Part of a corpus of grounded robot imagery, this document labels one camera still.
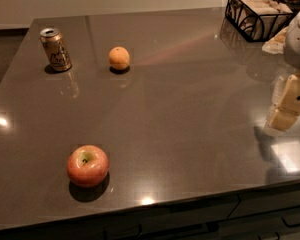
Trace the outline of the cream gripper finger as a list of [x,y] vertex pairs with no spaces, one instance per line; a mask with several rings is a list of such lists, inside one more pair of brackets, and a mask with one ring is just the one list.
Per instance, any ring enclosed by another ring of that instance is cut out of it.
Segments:
[[268,132],[286,132],[300,117],[300,72],[280,76],[274,86],[272,105],[265,129]]

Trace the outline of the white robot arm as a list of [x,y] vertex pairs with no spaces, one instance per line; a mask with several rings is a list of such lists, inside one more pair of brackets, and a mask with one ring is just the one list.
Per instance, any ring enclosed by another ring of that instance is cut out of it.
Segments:
[[264,132],[278,136],[289,130],[300,117],[300,11],[289,23],[283,43],[285,62],[297,70],[275,83]]

